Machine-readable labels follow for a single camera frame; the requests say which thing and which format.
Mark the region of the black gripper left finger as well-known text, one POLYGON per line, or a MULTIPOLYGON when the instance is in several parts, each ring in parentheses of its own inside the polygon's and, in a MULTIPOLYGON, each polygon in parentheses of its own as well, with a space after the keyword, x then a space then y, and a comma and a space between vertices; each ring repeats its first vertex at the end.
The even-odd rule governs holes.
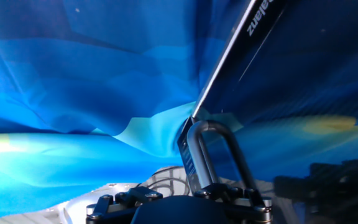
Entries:
POLYGON ((161 193, 143 186, 116 195, 102 195, 86 215, 86 224, 130 224, 141 205, 159 199, 163 199, 161 193))

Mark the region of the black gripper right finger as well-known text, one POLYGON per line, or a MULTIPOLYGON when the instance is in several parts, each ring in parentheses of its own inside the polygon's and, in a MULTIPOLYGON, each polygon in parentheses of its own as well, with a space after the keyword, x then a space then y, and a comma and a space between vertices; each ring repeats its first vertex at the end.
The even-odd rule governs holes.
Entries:
POLYGON ((272 203, 265 202, 256 188, 211 184, 193 196, 214 202, 229 223, 273 223, 272 203))

